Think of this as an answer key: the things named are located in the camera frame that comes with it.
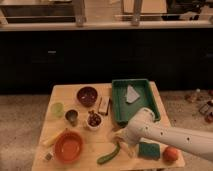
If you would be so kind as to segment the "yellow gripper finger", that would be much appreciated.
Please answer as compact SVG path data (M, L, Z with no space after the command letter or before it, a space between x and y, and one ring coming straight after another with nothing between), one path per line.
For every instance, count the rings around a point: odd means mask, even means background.
M130 157L134 157L134 150L130 148L125 142L120 142L121 149Z

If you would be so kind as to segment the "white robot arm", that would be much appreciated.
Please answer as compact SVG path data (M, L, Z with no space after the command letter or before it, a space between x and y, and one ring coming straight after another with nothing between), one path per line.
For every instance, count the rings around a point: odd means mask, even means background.
M163 126L154 119L154 112L142 107L116 136L132 147L145 138L213 162L213 133Z

